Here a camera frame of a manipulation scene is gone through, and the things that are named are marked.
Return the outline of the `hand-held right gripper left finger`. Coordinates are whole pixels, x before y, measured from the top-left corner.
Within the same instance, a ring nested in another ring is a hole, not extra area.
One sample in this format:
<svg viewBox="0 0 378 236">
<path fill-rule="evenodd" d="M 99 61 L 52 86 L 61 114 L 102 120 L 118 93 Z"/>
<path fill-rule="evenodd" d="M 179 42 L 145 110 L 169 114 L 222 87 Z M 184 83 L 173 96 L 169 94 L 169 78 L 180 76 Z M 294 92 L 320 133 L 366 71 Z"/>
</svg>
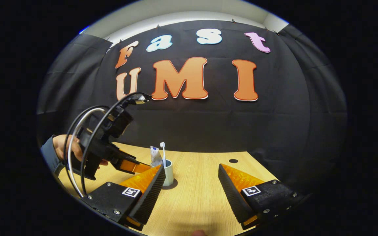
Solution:
<svg viewBox="0 0 378 236">
<path fill-rule="evenodd" d="M 106 182 L 83 197 L 83 202 L 120 225 L 141 231 L 162 190 L 163 165 L 146 170 L 120 184 Z"/>
</svg>

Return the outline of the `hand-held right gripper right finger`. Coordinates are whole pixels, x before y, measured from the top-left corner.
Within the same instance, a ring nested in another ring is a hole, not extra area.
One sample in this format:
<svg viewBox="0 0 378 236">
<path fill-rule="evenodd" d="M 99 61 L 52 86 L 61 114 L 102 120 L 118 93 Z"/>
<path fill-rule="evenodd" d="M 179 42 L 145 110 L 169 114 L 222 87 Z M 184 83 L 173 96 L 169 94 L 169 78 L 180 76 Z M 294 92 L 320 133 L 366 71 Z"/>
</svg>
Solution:
<svg viewBox="0 0 378 236">
<path fill-rule="evenodd" d="M 269 224 L 304 202 L 303 194 L 277 179 L 263 181 L 222 163 L 219 164 L 218 177 L 243 230 Z"/>
</svg>

